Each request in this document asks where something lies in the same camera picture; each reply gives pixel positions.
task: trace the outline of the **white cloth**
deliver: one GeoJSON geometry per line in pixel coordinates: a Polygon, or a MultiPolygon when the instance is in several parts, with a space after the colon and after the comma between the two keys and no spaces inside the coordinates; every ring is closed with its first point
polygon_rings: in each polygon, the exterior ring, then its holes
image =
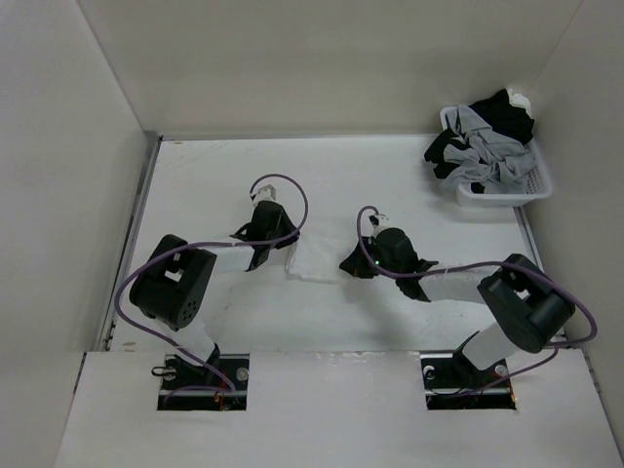
{"type": "Polygon", "coordinates": [[[338,265],[355,249],[355,232],[352,219],[309,219],[286,263],[289,278],[328,285],[348,281],[350,276],[338,265]]]}

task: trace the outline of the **white wall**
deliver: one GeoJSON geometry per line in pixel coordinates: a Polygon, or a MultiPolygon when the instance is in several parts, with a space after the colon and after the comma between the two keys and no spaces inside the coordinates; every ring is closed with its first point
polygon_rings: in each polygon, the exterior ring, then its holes
{"type": "Polygon", "coordinates": [[[145,129],[434,132],[527,92],[580,0],[80,0],[145,129]]]}
{"type": "Polygon", "coordinates": [[[0,1],[0,464],[54,464],[145,138],[73,0],[0,1]]]}
{"type": "MultiPolygon", "coordinates": [[[[555,194],[529,206],[548,273],[594,311],[587,346],[624,446],[624,1],[585,0],[530,94],[555,194]]],[[[586,331],[577,318],[574,334],[586,331]]]]}

